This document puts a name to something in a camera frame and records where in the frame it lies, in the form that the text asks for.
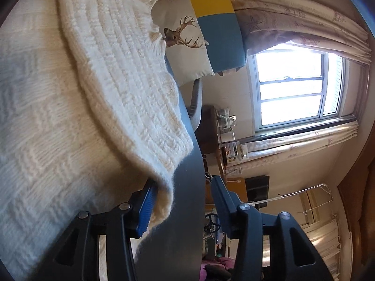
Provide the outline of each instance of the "armrest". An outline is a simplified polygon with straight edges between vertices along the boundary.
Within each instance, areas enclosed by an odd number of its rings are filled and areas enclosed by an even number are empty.
[[[202,80],[201,78],[194,81],[190,107],[187,107],[187,113],[190,117],[191,126],[195,131],[201,122],[202,113]]]

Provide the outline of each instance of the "deer head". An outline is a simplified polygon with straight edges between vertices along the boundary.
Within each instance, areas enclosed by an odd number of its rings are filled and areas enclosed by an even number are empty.
[[[165,28],[164,29],[164,34],[165,34],[164,40],[166,42],[167,48],[169,48],[171,46],[174,46],[175,44],[177,44],[177,45],[186,45],[189,48],[200,48],[203,45],[203,43],[200,44],[200,45],[198,45],[198,38],[194,41],[193,44],[190,44],[191,41],[193,40],[193,38],[191,38],[189,41],[187,41],[186,38],[185,38],[185,40],[183,40],[181,38],[181,32],[185,29],[185,27],[187,27],[188,25],[192,25],[192,26],[196,27],[193,24],[195,22],[193,20],[193,18],[191,17],[190,20],[188,20],[188,18],[190,18],[190,17],[186,16],[183,21],[181,19],[180,20],[180,27],[176,28],[175,31],[172,31],[169,28]]]

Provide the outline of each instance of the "throw pillow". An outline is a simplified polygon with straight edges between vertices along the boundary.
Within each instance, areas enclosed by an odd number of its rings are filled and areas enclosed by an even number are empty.
[[[179,86],[214,75],[190,0],[159,0],[151,11],[166,42],[166,57]]]

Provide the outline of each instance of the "beige curtain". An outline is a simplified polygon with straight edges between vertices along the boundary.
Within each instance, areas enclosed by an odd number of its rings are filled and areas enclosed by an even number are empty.
[[[319,252],[323,261],[327,265],[333,279],[338,281],[339,261],[340,261],[340,237],[336,218],[325,222],[323,225],[316,223],[305,228],[311,243]],[[268,236],[263,238],[263,262],[262,266],[270,264],[270,240]]]
[[[343,14],[310,0],[231,0],[247,53],[279,43],[332,52],[370,64],[367,32]]]
[[[347,141],[357,136],[357,131],[358,122],[354,121],[306,133],[252,141],[246,143],[247,157],[240,163],[229,164],[227,174],[239,174],[246,169],[307,155]]]

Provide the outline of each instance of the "white knitted sweater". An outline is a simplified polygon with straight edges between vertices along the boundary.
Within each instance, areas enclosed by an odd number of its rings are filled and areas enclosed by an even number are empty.
[[[0,29],[0,258],[16,281],[79,210],[108,211],[147,176],[152,225],[171,210],[192,142],[155,1],[20,0]]]

